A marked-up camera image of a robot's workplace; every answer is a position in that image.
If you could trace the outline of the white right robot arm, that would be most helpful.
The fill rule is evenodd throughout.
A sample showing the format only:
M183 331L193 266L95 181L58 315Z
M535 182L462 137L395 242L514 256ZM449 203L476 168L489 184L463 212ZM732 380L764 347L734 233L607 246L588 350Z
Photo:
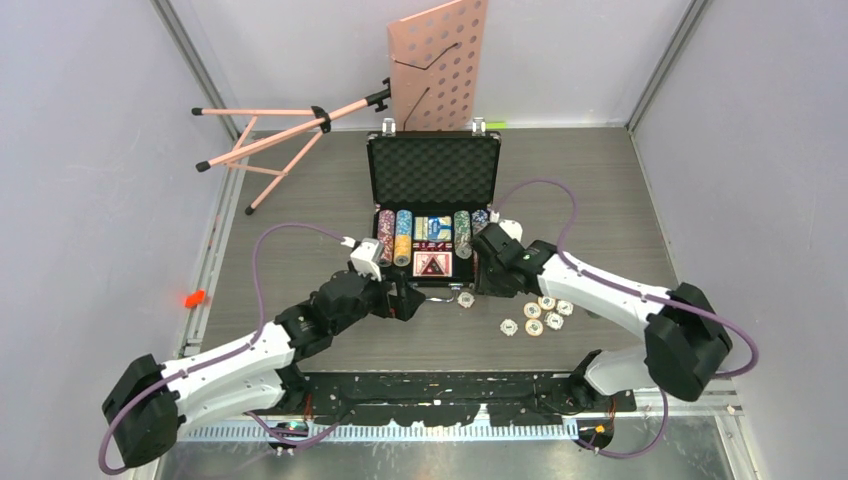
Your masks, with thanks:
M698 400L731 352L730 335L705 294L639 284L594 268L555 245L523 246L490 223L472 240L483 274L500 289L566 300L610 320L641 340L637 347L595 350L567 377L574 403L596 410L610 396L655 386L679 400Z

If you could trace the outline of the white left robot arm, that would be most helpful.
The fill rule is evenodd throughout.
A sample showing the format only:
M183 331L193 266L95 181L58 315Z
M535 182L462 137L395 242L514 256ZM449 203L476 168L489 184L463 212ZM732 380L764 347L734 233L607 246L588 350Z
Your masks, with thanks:
M131 361L102 404L108 422L100 469L118 475L168 452L184 434L238 414L298 412L307 398L297 364L370 316L410 320L426 300L404 274L377 280L335 273L253 333L190 357Z

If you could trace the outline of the blue Texas Hold'em card deck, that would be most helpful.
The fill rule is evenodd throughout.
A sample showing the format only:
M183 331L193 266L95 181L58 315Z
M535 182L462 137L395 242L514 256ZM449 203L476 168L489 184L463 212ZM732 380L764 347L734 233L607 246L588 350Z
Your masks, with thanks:
M413 240L433 243L448 242L453 237L450 216L416 216L413 223Z

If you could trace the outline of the triangular all in button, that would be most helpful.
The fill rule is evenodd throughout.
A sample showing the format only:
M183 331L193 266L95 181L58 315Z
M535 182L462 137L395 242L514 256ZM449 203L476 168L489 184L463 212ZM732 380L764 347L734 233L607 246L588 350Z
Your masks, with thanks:
M421 277L444 277L445 269L437 256L428 256L422 263L418 276Z

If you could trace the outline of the red backed card deck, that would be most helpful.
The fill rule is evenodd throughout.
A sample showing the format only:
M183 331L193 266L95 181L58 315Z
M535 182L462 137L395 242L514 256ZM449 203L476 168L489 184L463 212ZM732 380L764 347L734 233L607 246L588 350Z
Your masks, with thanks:
M416 251L413 254L413 276L421 278L448 278L453 273L453 255L450 252Z

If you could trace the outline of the green chip stack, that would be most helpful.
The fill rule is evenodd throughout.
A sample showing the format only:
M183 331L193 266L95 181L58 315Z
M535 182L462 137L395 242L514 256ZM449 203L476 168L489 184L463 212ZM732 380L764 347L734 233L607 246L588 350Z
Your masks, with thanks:
M473 255L471 247L471 216L466 210L457 211L454 223L454 252L458 258L468 259Z

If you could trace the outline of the dark red chip stack left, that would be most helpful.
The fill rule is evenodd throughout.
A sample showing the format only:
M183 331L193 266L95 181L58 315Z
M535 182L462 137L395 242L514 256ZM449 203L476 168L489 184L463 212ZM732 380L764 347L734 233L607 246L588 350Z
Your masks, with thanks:
M389 267L393 262L394 255L394 237L392 235L380 236L378 242L382 246L382 251L378 259L380 267Z

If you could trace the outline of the white 1 chip on table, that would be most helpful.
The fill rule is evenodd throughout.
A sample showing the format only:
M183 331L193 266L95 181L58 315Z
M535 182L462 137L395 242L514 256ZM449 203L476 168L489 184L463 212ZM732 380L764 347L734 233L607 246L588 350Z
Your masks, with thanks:
M469 309L475 303L475 296L468 291L461 292L457 295L457 303L461 308Z

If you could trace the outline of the blue orange chip stack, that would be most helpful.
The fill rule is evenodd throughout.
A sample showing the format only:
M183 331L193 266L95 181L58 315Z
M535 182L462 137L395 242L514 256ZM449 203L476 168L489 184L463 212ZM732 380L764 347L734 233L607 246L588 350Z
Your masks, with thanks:
M475 210L470 214L472 235L478 235L489 223L489 211L485 209Z

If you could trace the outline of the yellow chip stack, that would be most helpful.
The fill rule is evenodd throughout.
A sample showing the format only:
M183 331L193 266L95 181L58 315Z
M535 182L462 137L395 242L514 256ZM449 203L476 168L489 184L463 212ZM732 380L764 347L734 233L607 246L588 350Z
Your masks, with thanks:
M412 260L412 237L410 235L396 235L394 238L393 263L398 267L405 267Z

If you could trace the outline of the pile of loose poker chips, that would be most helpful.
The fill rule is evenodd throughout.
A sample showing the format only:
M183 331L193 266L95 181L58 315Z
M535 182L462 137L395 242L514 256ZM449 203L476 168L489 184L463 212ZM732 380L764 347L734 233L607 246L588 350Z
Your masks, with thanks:
M550 296L539 296L536 300L524 304L520 321L511 318L503 319L498 329L502 335L513 337L524 332L530 337L540 337L546 331L561 331L565 320L573 315L575 306L567 300L555 299Z

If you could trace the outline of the light blue chip stack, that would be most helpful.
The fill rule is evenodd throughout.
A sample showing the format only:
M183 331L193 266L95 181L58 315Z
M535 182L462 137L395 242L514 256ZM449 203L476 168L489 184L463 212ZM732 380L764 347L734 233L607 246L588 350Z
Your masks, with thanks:
M395 217L395 235L397 237L408 237L411 239L413 236L413 228L413 213L406 209L398 210Z

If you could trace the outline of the purple poker chip stack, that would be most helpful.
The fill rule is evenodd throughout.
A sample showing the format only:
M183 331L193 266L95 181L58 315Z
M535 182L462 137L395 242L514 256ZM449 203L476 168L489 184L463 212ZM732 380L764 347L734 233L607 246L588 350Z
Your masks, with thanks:
M396 213L392 210L381 210L377 217L377 238L393 238L395 226Z

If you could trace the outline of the pink perforated music stand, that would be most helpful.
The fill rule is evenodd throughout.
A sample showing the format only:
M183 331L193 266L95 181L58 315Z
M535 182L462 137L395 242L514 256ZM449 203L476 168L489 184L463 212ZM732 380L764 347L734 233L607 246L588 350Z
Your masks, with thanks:
M338 120L361 110L382 112L391 108L392 115L383 123L389 137L486 135L485 120L473 116L472 111L488 6L486 1L450 1L389 23L389 75L382 88L335 110L319 106L193 109L198 117L243 115L249 119L230 152L197 163L196 170L224 166L252 171L254 168L244 162L246 158L309 133L307 143L285 167L257 170L273 179L247 207L247 214L253 214L314 145L330 134Z

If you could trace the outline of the orange clip on rail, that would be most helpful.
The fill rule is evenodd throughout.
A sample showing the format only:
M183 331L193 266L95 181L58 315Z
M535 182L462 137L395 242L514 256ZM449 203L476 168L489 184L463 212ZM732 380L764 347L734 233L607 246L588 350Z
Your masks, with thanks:
M183 305L187 309L192 309L201 305L206 299L206 291L198 289L188 294L183 301Z

